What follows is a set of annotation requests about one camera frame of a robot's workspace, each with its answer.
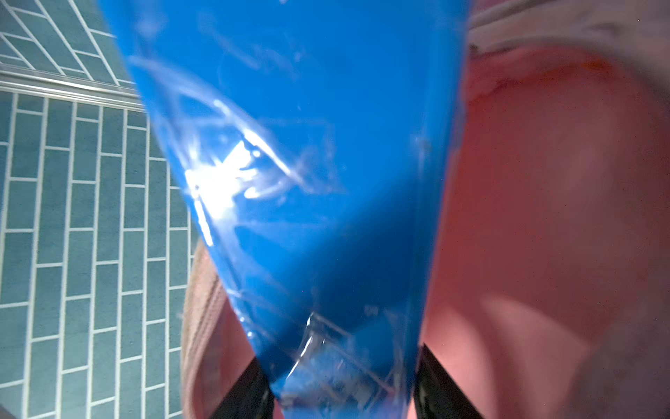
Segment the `pink student backpack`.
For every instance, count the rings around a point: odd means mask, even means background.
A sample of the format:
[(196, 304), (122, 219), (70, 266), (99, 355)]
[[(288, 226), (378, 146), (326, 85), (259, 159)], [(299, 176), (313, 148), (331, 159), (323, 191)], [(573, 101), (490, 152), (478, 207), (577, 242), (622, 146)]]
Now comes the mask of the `pink student backpack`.
[(483, 418), (666, 418), (669, 4), (476, 19), (425, 344)]

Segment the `blue pencil case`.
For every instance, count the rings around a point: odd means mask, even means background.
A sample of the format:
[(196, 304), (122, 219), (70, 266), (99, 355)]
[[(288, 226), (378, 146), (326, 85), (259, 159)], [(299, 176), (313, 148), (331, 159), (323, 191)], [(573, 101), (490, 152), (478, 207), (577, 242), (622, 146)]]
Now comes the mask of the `blue pencil case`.
[(100, 6), (222, 284), (184, 414), (256, 358), (273, 418), (407, 417), (469, 4)]

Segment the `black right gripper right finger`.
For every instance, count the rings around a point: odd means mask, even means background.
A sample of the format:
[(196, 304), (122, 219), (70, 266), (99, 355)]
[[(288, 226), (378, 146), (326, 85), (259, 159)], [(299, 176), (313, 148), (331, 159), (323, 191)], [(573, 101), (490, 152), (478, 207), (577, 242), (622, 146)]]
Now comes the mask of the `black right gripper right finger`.
[(413, 400), (418, 419), (483, 419), (426, 345), (420, 351)]

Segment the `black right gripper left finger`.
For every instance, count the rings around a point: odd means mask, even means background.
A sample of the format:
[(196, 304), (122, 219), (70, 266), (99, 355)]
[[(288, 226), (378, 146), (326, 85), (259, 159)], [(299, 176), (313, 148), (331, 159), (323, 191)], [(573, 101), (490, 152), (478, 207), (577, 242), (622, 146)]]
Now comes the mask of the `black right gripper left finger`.
[(210, 419), (272, 419), (275, 396), (259, 361), (254, 358)]

